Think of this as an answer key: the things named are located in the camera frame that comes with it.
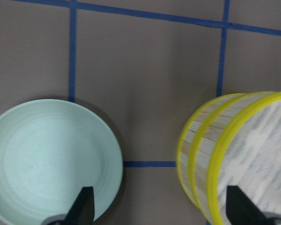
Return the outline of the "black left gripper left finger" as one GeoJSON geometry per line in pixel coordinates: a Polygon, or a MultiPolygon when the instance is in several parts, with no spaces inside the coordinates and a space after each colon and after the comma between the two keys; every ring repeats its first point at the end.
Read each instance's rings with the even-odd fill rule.
{"type": "Polygon", "coordinates": [[[83,187],[64,220],[65,225],[91,225],[95,216],[93,187],[83,187]]]}

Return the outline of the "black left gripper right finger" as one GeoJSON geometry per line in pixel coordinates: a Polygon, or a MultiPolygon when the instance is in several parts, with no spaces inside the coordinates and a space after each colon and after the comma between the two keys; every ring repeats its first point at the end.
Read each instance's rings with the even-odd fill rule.
{"type": "Polygon", "coordinates": [[[227,186],[226,216],[232,225],[266,225],[266,216],[239,186],[227,186]]]}

